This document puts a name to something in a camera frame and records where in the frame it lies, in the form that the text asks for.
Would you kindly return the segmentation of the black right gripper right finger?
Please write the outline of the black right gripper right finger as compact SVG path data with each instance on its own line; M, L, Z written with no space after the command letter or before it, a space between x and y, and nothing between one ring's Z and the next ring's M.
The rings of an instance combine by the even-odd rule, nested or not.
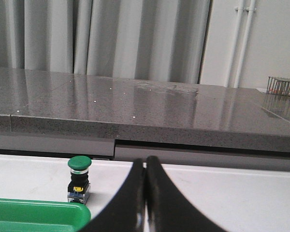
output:
M195 208L175 186L158 157L146 160L146 188L151 232L224 232Z

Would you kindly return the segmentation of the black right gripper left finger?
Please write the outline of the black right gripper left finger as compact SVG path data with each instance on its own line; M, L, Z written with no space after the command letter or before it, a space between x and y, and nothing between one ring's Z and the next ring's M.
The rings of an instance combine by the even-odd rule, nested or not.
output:
M145 222L145 168L133 161L124 183L105 208L81 232L142 232Z

